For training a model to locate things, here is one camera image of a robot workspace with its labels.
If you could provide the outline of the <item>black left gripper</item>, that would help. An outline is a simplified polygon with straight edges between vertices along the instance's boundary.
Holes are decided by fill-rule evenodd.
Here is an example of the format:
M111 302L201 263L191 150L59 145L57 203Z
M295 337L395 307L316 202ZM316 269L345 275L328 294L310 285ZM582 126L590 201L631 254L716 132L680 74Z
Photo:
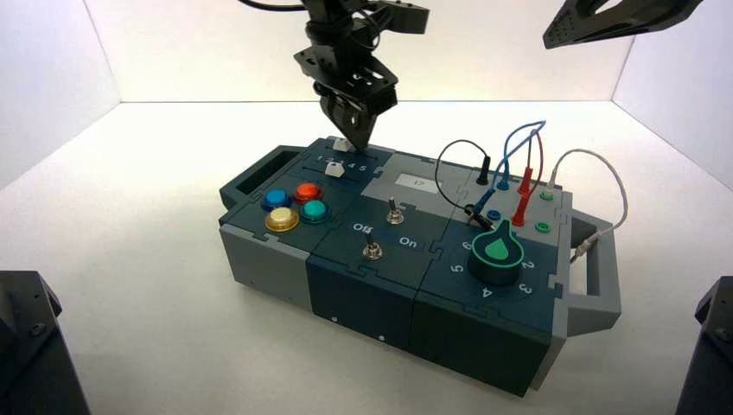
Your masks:
M370 54L350 68L338 68L335 61L319 55L313 47L296 53L294 59L313 80L327 118L353 147L364 150L375 123L373 114L397 104L398 77Z

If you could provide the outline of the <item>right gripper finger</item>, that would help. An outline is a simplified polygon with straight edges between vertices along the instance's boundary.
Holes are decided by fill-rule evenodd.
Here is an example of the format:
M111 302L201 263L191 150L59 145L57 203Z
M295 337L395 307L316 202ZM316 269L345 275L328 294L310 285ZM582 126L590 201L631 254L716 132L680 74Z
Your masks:
M641 35L668 29L691 16L701 0L625 0L596 11L602 30L585 42Z
M543 34L546 48L559 48L585 42L602 30L596 11L601 1L565 1Z

